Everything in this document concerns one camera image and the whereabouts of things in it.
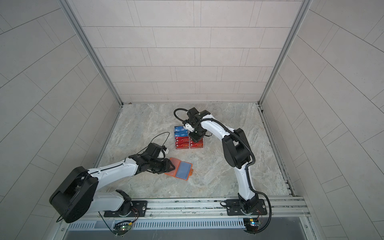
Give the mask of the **orange leather card holder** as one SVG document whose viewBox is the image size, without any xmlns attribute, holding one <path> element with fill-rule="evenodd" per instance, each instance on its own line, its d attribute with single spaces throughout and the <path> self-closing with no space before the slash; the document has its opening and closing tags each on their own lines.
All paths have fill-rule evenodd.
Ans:
<svg viewBox="0 0 384 240">
<path fill-rule="evenodd" d="M 181 161 L 176 158 L 170 158 L 170 161 L 175 169 L 165 173 L 165 175 L 187 181 L 193 174 L 193 164 Z"/>
</svg>

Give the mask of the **clear acrylic card display stand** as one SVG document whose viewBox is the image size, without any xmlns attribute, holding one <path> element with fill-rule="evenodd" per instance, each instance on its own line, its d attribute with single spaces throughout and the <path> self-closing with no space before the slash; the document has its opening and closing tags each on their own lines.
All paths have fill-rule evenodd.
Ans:
<svg viewBox="0 0 384 240">
<path fill-rule="evenodd" d="M 202 149 L 204 147 L 203 139 L 195 143 L 189 136 L 189 133 L 183 126 L 174 127 L 175 147 L 177 150 Z"/>
</svg>

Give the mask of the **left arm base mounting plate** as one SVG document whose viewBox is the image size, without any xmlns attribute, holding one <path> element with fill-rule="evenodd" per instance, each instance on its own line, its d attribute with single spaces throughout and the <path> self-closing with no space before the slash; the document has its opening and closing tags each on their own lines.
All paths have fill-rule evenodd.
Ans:
<svg viewBox="0 0 384 240">
<path fill-rule="evenodd" d="M 103 217 L 106 218 L 133 218 L 144 217 L 147 210 L 147 201 L 130 201 L 123 203 L 117 211 L 105 211 Z"/>
</svg>

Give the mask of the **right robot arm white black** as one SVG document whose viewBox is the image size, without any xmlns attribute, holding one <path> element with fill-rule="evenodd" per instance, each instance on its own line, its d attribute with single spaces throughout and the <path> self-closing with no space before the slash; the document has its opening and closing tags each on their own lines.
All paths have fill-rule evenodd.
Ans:
<svg viewBox="0 0 384 240">
<path fill-rule="evenodd" d="M 192 108 L 187 110 L 187 116 L 188 119 L 183 121 L 183 125 L 194 143 L 199 142 L 206 132 L 210 132 L 222 142 L 225 160 L 235 170 L 240 207 L 245 214 L 255 212 L 259 197 L 248 170 L 255 158 L 244 131 L 225 126 L 208 111 L 199 112 Z"/>
</svg>

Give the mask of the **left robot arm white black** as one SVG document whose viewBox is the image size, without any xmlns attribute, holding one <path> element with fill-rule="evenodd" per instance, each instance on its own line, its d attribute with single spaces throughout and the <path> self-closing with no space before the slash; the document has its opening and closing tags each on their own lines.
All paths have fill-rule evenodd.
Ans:
<svg viewBox="0 0 384 240">
<path fill-rule="evenodd" d="M 124 160 L 104 167 L 74 168 L 52 193 L 49 203 L 59 213 L 59 220 L 73 223 L 82 216 L 95 212 L 112 212 L 128 216 L 133 210 L 131 197 L 122 190 L 102 193 L 100 189 L 126 177 L 143 172 L 164 174 L 175 170 L 166 157 L 165 146 L 150 143 L 142 154 L 130 155 Z"/>
</svg>

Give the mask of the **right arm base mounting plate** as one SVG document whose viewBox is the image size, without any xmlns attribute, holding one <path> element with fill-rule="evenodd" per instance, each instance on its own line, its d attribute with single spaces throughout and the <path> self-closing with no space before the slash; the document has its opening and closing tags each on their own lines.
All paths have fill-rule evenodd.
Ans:
<svg viewBox="0 0 384 240">
<path fill-rule="evenodd" d="M 228 216 L 266 216 L 267 205 L 263 199 L 258 199 L 251 210 L 244 210 L 246 204 L 241 204 L 239 199 L 227 199 L 221 201 L 221 206 L 226 208 Z"/>
</svg>

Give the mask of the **blue VIP card back left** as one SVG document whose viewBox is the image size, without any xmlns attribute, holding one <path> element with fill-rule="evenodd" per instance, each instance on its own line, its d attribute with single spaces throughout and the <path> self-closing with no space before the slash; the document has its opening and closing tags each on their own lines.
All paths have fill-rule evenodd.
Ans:
<svg viewBox="0 0 384 240">
<path fill-rule="evenodd" d="M 174 127 L 174 132 L 184 132 L 188 131 L 187 129 L 184 128 L 184 126 L 175 126 Z"/>
</svg>

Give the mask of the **blue vip card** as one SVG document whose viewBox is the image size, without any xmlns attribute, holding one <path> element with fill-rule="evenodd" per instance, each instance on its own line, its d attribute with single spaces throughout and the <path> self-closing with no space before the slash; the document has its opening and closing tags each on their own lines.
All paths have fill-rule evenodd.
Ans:
<svg viewBox="0 0 384 240">
<path fill-rule="evenodd" d="M 175 126 L 174 127 L 174 132 L 184 132 L 188 131 L 187 129 L 184 128 L 184 126 Z"/>
<path fill-rule="evenodd" d="M 176 138 L 183 138 L 183 137 L 188 137 L 188 136 L 189 136 L 188 131 L 175 132 Z"/>
</svg>

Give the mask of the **left green circuit board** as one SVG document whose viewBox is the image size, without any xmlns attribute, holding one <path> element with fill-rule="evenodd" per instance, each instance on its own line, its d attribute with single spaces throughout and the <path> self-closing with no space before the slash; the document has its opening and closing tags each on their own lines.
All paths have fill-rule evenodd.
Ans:
<svg viewBox="0 0 384 240">
<path fill-rule="evenodd" d="M 123 236 L 132 229 L 133 222 L 122 221 L 114 225 L 113 231 L 115 235 Z"/>
</svg>

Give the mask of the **green circuit board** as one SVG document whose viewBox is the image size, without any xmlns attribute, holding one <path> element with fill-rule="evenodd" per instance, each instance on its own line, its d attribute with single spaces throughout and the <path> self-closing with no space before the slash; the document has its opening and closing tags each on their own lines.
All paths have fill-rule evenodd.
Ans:
<svg viewBox="0 0 384 240">
<path fill-rule="evenodd" d="M 244 218 L 243 222 L 244 222 L 244 227 L 245 227 L 244 231 L 246 233 L 255 234 L 258 232 L 259 227 L 260 227 L 259 219 Z"/>
<path fill-rule="evenodd" d="M 133 222 L 122 221 L 114 225 L 113 231 L 115 235 L 123 236 L 132 229 Z"/>
</svg>

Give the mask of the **right green circuit board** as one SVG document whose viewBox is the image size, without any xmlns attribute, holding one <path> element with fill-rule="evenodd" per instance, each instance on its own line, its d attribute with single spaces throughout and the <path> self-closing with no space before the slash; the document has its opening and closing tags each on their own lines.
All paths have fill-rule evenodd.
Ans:
<svg viewBox="0 0 384 240">
<path fill-rule="evenodd" d="M 258 232 L 259 227 L 260 227 L 259 219 L 244 218 L 243 222 L 244 222 L 244 227 L 245 227 L 244 231 L 246 233 L 255 234 Z"/>
</svg>

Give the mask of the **aluminium mounting rail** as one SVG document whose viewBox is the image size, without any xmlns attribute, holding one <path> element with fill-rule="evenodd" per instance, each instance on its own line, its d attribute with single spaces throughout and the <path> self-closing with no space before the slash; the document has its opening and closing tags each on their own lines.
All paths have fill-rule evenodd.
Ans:
<svg viewBox="0 0 384 240">
<path fill-rule="evenodd" d="M 297 217 L 308 216 L 310 211 L 302 197 L 292 196 L 272 196 L 268 200 L 260 197 L 267 205 L 268 214 L 266 216 L 241 216 L 241 217 L 261 217 L 267 220 L 268 217 Z M 226 218 L 228 216 L 226 208 L 221 206 L 222 198 L 202 198 L 202 199 L 133 199 L 132 201 L 147 201 L 147 210 L 144 217 L 134 217 L 139 219 L 160 219 L 160 218 Z"/>
</svg>

